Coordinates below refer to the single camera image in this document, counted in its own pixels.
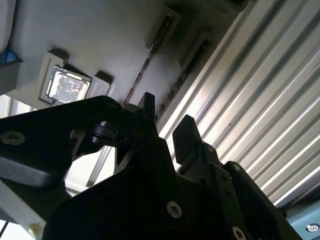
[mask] silver screw head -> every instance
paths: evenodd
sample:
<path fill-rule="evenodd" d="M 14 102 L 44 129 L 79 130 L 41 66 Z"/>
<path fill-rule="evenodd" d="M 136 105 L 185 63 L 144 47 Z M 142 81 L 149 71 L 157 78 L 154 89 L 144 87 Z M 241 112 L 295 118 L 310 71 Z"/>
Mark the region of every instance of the silver screw head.
<path fill-rule="evenodd" d="M 237 240 L 246 240 L 244 232 L 237 226 L 232 227 L 232 233 Z"/>
<path fill-rule="evenodd" d="M 175 219 L 182 217 L 181 207 L 175 201 L 169 201 L 166 204 L 166 210 L 168 211 L 169 215 Z"/>
<path fill-rule="evenodd" d="M 0 139 L 3 143 L 14 146 L 23 144 L 26 141 L 22 132 L 13 130 L 2 133 Z"/>

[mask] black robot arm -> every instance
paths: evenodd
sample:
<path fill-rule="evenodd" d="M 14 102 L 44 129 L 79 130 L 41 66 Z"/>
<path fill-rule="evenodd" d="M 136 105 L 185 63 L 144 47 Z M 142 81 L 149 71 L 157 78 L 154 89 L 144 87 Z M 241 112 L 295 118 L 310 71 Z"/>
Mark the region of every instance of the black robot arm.
<path fill-rule="evenodd" d="M 0 218 L 36 239 L 300 240 L 236 162 L 222 164 L 186 115 L 177 163 L 155 124 L 155 98 L 135 111 L 107 96 L 0 119 Z M 71 198 L 73 161 L 116 147 L 114 175 Z"/>

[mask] corrugated metal sheet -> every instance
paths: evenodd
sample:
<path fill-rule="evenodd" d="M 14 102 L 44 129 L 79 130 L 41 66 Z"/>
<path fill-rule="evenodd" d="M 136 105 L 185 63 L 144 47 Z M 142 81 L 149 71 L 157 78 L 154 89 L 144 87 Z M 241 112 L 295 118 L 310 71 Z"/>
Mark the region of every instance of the corrugated metal sheet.
<path fill-rule="evenodd" d="M 319 0 L 258 0 L 238 16 L 160 136 L 195 117 L 220 160 L 277 206 L 320 176 Z"/>

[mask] black metal bracket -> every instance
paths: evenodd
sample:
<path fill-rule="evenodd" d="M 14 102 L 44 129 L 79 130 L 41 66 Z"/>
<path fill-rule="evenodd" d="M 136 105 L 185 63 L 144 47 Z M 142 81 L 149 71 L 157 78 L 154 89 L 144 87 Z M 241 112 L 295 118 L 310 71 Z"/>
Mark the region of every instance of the black metal bracket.
<path fill-rule="evenodd" d="M 154 96 L 144 102 L 152 115 Z M 153 125 L 147 129 L 157 132 Z M 0 178 L 38 189 L 57 186 L 73 161 L 102 146 L 130 148 L 139 131 L 135 114 L 107 96 L 3 118 L 0 126 Z"/>
<path fill-rule="evenodd" d="M 230 175 L 221 168 L 216 150 L 202 142 L 195 120 L 186 115 L 173 132 L 173 142 L 179 173 L 194 181 L 206 184 L 215 199 L 220 216 L 223 217 L 221 234 L 224 239 L 235 235 L 253 240 L 249 234 L 238 204 Z"/>
<path fill-rule="evenodd" d="M 261 231 L 264 239 L 270 240 L 301 239 L 282 212 L 271 203 L 239 164 L 229 161 L 223 169 L 231 176 L 242 214 L 251 233 Z"/>
<path fill-rule="evenodd" d="M 127 148 L 118 148 L 115 160 L 115 173 L 122 171 L 135 159 L 140 162 L 149 174 L 150 182 L 155 186 L 162 216 L 175 228 L 187 223 L 188 212 L 184 211 L 179 219 L 170 217 L 167 213 L 169 202 L 177 203 L 184 207 L 176 179 L 176 171 L 173 166 L 167 142 L 158 136 L 155 122 L 155 97 L 145 93 L 136 110 L 135 116 L 135 140 Z"/>

